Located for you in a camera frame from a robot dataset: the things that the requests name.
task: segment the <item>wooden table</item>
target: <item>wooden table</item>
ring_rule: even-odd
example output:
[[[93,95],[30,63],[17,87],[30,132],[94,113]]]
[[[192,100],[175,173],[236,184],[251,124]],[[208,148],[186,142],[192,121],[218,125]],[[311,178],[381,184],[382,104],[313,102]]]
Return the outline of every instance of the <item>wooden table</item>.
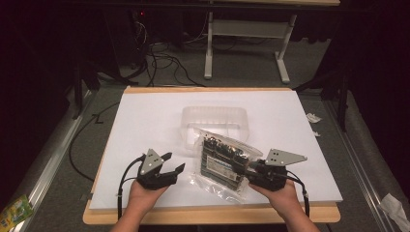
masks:
[[[211,91],[290,91],[287,88],[128,88],[125,94],[211,92]],[[97,173],[91,193],[99,178]],[[87,202],[83,221],[87,224],[114,224],[116,210],[90,210]],[[336,203],[310,204],[310,219],[313,222],[337,222],[340,213]],[[269,205],[233,205],[154,209],[146,215],[141,224],[261,224],[283,223],[283,219]]]

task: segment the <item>hand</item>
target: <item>hand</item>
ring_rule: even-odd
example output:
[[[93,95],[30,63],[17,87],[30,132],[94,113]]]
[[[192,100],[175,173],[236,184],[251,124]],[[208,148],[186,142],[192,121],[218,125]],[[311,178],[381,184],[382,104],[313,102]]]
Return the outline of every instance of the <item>hand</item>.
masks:
[[[286,223],[290,232],[318,232],[319,229],[305,215],[296,194],[295,184],[291,180],[286,180],[284,188],[277,191],[270,191],[252,184],[249,186],[269,199],[272,207]]]
[[[295,213],[295,211],[303,211],[296,194],[295,184],[291,180],[286,180],[284,188],[277,191],[270,191],[253,184],[249,184],[249,186],[266,196],[282,218],[288,217],[290,213]]]
[[[168,187],[157,190],[145,189],[137,181],[132,182],[129,196],[129,203],[124,214],[133,212],[142,218],[154,208],[158,198],[168,189]]]
[[[158,198],[160,198],[167,189],[168,187],[148,190],[137,181],[132,182],[127,209],[111,229],[111,232],[138,231],[139,223],[144,216],[154,208]]]

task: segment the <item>human hand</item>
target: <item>human hand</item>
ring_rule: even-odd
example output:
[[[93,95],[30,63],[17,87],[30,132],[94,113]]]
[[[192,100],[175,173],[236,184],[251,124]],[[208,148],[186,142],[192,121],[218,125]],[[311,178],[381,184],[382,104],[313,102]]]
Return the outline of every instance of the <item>human hand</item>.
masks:
[[[157,190],[145,189],[137,181],[132,182],[129,196],[129,203],[125,214],[133,214],[142,219],[150,210],[154,208],[158,198],[168,189],[168,187]]]
[[[293,181],[286,180],[284,188],[277,191],[270,191],[253,184],[249,184],[249,186],[266,196],[282,218],[289,218],[291,214],[295,213],[303,213]]]
[[[168,187],[157,190],[148,190],[137,181],[132,182],[129,203],[123,216],[117,221],[111,232],[135,232],[144,216],[154,208],[158,198]]]

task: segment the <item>black curtain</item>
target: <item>black curtain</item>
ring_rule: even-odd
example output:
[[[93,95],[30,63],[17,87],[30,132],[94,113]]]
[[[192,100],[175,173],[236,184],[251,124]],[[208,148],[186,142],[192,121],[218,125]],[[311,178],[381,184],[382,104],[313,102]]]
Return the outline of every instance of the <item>black curtain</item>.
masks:
[[[6,206],[32,161],[66,112],[71,61],[60,46],[45,2],[0,6],[0,207]]]

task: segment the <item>table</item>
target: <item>table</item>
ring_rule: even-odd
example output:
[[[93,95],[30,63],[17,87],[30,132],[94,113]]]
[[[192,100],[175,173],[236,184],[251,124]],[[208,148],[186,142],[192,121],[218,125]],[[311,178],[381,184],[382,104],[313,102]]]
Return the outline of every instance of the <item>table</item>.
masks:
[[[175,92],[220,92],[220,91],[266,91],[289,89],[275,88],[128,88],[125,93],[175,93]],[[96,189],[101,175],[100,165],[96,182],[91,192]],[[116,210],[91,210],[91,200],[87,202],[83,220],[87,224],[113,224],[117,221]],[[335,202],[311,203],[310,218],[314,222],[337,222],[340,213]],[[142,224],[229,224],[229,223],[282,223],[283,220],[269,204],[228,205],[228,206],[194,206],[160,208],[151,211]]]
[[[245,3],[266,3],[266,4],[292,4],[292,5],[313,5],[313,6],[338,6],[339,0],[223,0],[223,2],[245,2]],[[296,22],[296,14],[292,14],[287,22],[271,21],[247,21],[247,20],[224,20],[214,19],[213,12],[208,13],[208,44],[205,57],[205,79],[212,78],[213,49],[212,39],[215,35],[256,37],[256,38],[276,38],[282,39],[279,51],[275,52],[275,60],[282,83],[290,82],[289,75],[283,62],[283,56],[292,35]]]

